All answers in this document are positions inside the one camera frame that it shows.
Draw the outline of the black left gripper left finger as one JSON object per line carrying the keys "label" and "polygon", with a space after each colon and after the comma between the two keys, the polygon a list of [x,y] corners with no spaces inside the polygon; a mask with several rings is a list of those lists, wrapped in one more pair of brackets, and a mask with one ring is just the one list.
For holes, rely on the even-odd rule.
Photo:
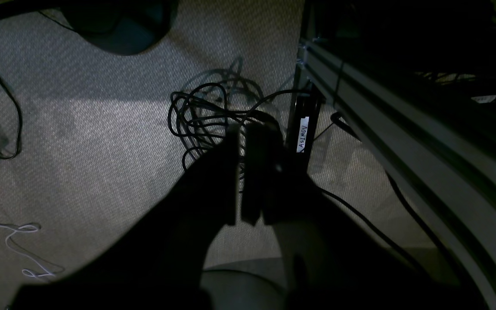
{"label": "black left gripper left finger", "polygon": [[142,220],[138,263],[154,276],[201,272],[218,232],[236,222],[239,128],[197,159]]}

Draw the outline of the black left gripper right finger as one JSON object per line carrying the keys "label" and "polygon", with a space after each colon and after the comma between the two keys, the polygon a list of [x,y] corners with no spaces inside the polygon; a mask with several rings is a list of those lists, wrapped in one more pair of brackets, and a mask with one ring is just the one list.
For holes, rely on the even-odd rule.
{"label": "black left gripper right finger", "polygon": [[317,274],[316,216],[304,185],[308,177],[292,166],[281,134],[272,124],[246,128],[242,218],[272,228],[287,276]]}

